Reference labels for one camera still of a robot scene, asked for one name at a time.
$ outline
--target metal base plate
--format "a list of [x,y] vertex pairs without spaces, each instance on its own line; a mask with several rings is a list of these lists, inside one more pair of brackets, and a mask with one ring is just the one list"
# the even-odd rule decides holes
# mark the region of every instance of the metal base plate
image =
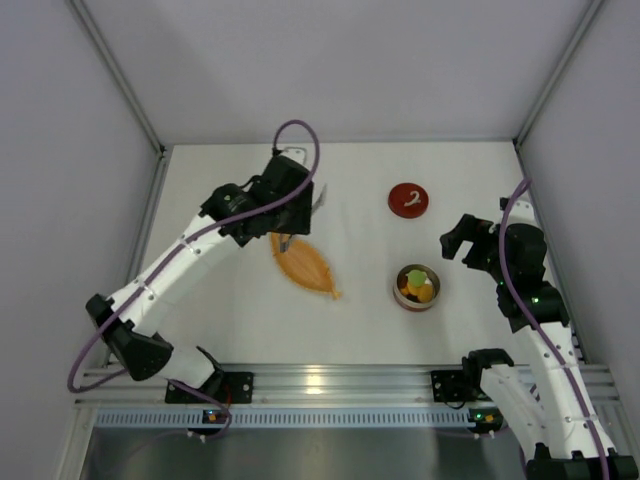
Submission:
[[[225,372],[220,389],[213,398],[220,403],[230,405],[251,403],[253,399],[253,373]],[[169,404],[206,403],[170,384],[167,384],[164,401]]]
[[[87,386],[113,375],[119,365],[87,369],[81,385]],[[253,372],[253,404],[270,407],[409,407],[436,406],[431,372],[458,371],[449,365],[247,365],[225,364],[227,374]],[[535,380],[529,367],[517,367],[526,388]],[[602,365],[581,365],[580,371],[594,405],[618,402],[609,370]],[[134,382],[122,375],[100,388],[75,396],[77,407],[161,407],[167,381],[152,377]],[[468,405],[473,407],[491,406]]]

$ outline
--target metal frame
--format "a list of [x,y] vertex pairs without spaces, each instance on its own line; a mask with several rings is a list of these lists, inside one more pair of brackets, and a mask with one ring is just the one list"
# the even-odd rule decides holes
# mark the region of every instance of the metal frame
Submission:
[[131,113],[138,121],[140,127],[147,136],[151,147],[155,150],[158,156],[162,155],[165,148],[160,142],[160,139],[158,138],[153,125],[151,125],[151,122],[147,118],[147,115],[145,114],[144,109],[142,108],[142,105],[138,100],[138,97],[134,93],[133,88],[131,88],[131,85],[127,81],[122,68],[120,68],[120,66],[118,65],[118,62],[116,61],[113,53],[111,53],[111,49],[109,48],[104,35],[102,35],[98,24],[91,15],[89,8],[84,3],[84,0],[66,1],[67,5],[71,9],[71,12],[73,13],[74,18],[78,21],[80,27],[86,33],[87,38],[95,48],[98,57],[100,58],[100,60],[102,60],[102,63],[111,75],[111,78],[113,78],[113,81],[115,82],[118,91],[122,95],[122,98],[126,102],[127,106],[131,110]]
[[[111,365],[87,370],[81,382],[94,382],[117,368]],[[468,408],[493,406],[490,402],[471,403],[452,415],[455,411],[443,410],[442,404],[433,401],[430,371],[459,366],[229,365],[226,368],[255,372],[254,403],[234,407],[239,423],[231,428],[455,428],[468,425],[464,418]],[[517,368],[525,385],[532,386],[534,379],[529,367]],[[640,458],[609,369],[582,365],[580,370],[594,408],[618,451]],[[139,427],[142,422],[146,428],[185,428],[197,423],[196,418],[206,406],[167,405],[165,388],[166,382],[160,378],[136,383],[122,376],[78,395],[73,427],[56,478],[79,478],[94,427]]]
[[129,262],[129,268],[127,269],[125,283],[131,282],[142,270],[144,254],[149,243],[151,227],[153,227],[153,221],[156,217],[156,211],[158,210],[158,204],[160,203],[160,196],[162,194],[162,187],[164,186],[164,181],[167,178],[167,170],[169,169],[169,161],[171,160],[172,154],[173,147],[170,147],[168,150],[161,153],[153,171],[149,193],[147,194],[144,211],[142,213],[142,218],[140,219],[140,226],[136,233],[135,244],[131,255],[131,261]]
[[538,118],[540,117],[545,105],[551,98],[551,95],[560,85],[564,74],[567,72],[569,66],[571,65],[571,61],[574,59],[578,49],[587,36],[587,33],[589,33],[598,15],[602,11],[602,8],[608,2],[609,0],[590,0],[589,5],[587,5],[587,7],[585,8],[583,15],[578,22],[578,26],[569,39],[569,43],[567,43],[567,45],[563,49],[562,55],[560,55],[556,66],[551,72],[551,75],[549,75],[547,80],[544,82],[540,93],[538,93],[538,96],[531,106],[529,113],[527,113],[522,127],[520,127],[518,134],[513,139],[516,151],[520,149],[524,141],[527,139],[527,136],[538,121]]
[[[524,161],[522,160],[520,149],[517,148],[517,146],[515,145],[515,140],[514,140],[514,147],[515,147],[516,155],[518,157],[518,162],[520,163],[520,169],[522,170],[522,173],[524,174],[525,177],[531,178],[531,176],[529,175],[528,168],[525,165]],[[538,201],[538,194],[537,194],[537,188],[536,188],[535,182],[533,182],[531,184],[531,187],[529,188],[529,196],[531,199],[531,205],[533,206],[533,210],[536,214],[537,222],[540,224],[540,227],[542,228],[543,231],[545,232],[549,231],[547,228],[548,222],[545,218],[545,215],[542,209],[538,208],[539,201]],[[582,359],[585,362],[589,362],[589,352],[593,350],[589,347],[589,342],[584,341],[584,339],[588,338],[588,336],[584,335],[584,333],[581,331],[580,322],[575,321],[573,312],[576,311],[575,309],[576,301],[573,299],[573,297],[571,296],[570,290],[567,288],[567,283],[565,281],[567,276],[564,274],[561,263],[558,259],[558,255],[556,254],[558,250],[555,247],[553,236],[549,235],[548,237],[545,237],[545,240],[549,246],[547,250],[547,253],[549,254],[549,260],[550,260],[549,266],[551,271],[553,272],[554,279],[557,283],[556,287],[558,288],[558,290],[560,290],[560,292],[562,292],[562,297],[564,298],[567,311],[569,312],[569,316],[572,318],[571,325],[573,327],[574,336],[575,336],[574,345],[580,348],[580,352],[582,353]]]

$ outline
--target yellow food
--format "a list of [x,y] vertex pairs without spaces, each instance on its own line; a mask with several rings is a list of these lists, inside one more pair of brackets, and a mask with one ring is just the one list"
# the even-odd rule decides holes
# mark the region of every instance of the yellow food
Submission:
[[417,297],[418,296],[418,291],[420,290],[420,287],[414,287],[413,285],[411,285],[410,283],[407,282],[407,289],[409,290],[409,293],[411,295],[415,295]]
[[418,293],[414,295],[418,297],[420,303],[429,303],[433,299],[433,285],[425,283],[418,289]]

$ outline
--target black mounting bracket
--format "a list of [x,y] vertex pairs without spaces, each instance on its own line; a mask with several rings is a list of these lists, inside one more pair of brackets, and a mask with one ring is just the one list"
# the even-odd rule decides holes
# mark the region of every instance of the black mounting bracket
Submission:
[[461,403],[487,400],[480,390],[473,388],[462,370],[432,370],[433,400],[439,403]]
[[[251,403],[253,399],[253,373],[225,372],[222,377],[222,382],[220,383],[220,388],[213,395],[213,399],[225,405]],[[164,401],[169,404],[206,404],[202,399],[180,390],[171,384],[167,384]]]

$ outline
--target white table surface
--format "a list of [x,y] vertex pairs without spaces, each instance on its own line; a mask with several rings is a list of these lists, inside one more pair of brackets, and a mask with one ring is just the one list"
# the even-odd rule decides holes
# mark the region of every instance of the white table surface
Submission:
[[[312,152],[310,145],[304,145]],[[352,143],[322,145],[316,192],[327,201],[307,237],[331,265],[344,296],[304,291],[278,270],[267,237],[223,260],[190,291],[162,326],[171,342],[192,342],[221,362],[306,364],[456,364],[470,350],[518,352],[488,274],[441,257],[441,234],[462,214],[499,218],[498,201],[522,173],[508,142]],[[262,172],[267,145],[174,148],[145,257],[145,267],[189,223],[218,186]],[[427,212],[406,220],[387,207],[400,182],[422,185]],[[425,313],[401,309],[391,286],[410,263],[442,282]]]

